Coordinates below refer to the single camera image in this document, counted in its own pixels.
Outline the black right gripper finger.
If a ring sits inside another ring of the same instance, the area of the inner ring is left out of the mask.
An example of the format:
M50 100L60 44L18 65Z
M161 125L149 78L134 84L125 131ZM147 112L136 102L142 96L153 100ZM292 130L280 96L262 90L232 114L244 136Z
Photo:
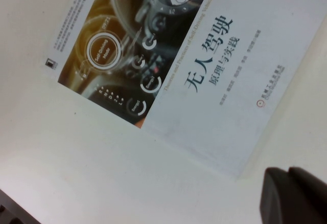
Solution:
M326 223L326 183L300 167L267 168L264 223Z

